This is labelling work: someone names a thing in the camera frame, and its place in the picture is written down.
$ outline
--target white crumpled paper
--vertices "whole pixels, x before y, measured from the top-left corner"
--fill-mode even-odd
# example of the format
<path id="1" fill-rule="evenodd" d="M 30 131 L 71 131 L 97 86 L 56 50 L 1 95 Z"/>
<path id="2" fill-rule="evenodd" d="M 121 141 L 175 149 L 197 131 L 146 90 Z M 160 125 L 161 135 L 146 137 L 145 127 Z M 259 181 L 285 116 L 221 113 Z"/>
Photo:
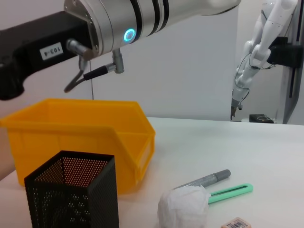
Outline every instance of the white crumpled paper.
<path id="1" fill-rule="evenodd" d="M 158 203 L 160 228 L 204 228 L 210 194 L 204 187 L 183 187 L 162 195 Z"/>

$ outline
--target perforated metal container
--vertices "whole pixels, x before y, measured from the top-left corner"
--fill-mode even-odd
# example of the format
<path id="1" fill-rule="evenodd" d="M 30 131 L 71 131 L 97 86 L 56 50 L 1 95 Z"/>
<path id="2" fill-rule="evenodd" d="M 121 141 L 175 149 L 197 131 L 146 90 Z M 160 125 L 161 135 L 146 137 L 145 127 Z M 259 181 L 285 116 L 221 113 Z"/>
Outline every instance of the perforated metal container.
<path id="1" fill-rule="evenodd" d="M 61 151 L 25 187 L 33 228 L 119 228 L 114 156 Z"/>

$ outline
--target green tool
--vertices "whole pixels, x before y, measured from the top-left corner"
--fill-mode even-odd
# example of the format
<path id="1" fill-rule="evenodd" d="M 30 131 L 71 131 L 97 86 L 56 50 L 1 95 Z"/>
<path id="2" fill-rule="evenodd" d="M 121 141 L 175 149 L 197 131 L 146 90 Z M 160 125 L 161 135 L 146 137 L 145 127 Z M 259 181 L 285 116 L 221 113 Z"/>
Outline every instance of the green tool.
<path id="1" fill-rule="evenodd" d="M 221 200 L 225 200 L 228 198 L 232 198 L 235 196 L 239 196 L 248 192 L 253 191 L 253 186 L 251 184 L 242 184 L 239 186 L 235 186 L 229 189 L 215 191 L 211 193 L 211 197 L 209 198 L 209 204 L 215 203 Z"/>

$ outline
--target white table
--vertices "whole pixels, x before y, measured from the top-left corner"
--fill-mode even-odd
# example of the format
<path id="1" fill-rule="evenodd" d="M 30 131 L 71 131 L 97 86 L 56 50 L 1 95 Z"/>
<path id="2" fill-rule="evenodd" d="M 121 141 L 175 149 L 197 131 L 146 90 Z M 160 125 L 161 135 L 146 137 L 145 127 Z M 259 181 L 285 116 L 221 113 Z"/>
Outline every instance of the white table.
<path id="1" fill-rule="evenodd" d="M 121 228 L 155 228 L 163 192 L 224 170 L 212 192 L 242 183 L 254 191 L 214 203 L 208 228 L 235 217 L 254 228 L 298 227 L 304 211 L 304 127 L 150 118 L 156 152 L 137 193 L 119 197 Z M 31 228 L 24 188 L 13 172 L 0 181 L 0 227 Z"/>

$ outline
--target yellow plastic bin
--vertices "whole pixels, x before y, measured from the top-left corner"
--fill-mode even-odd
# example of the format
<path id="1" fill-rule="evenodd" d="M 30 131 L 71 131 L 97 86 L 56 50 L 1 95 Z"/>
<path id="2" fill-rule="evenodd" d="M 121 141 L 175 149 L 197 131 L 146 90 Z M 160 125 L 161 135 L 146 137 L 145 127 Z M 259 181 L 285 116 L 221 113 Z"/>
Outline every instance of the yellow plastic bin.
<path id="1" fill-rule="evenodd" d="M 115 156 L 118 193 L 144 177 L 155 131 L 137 102 L 47 99 L 1 120 L 20 185 L 60 151 Z"/>

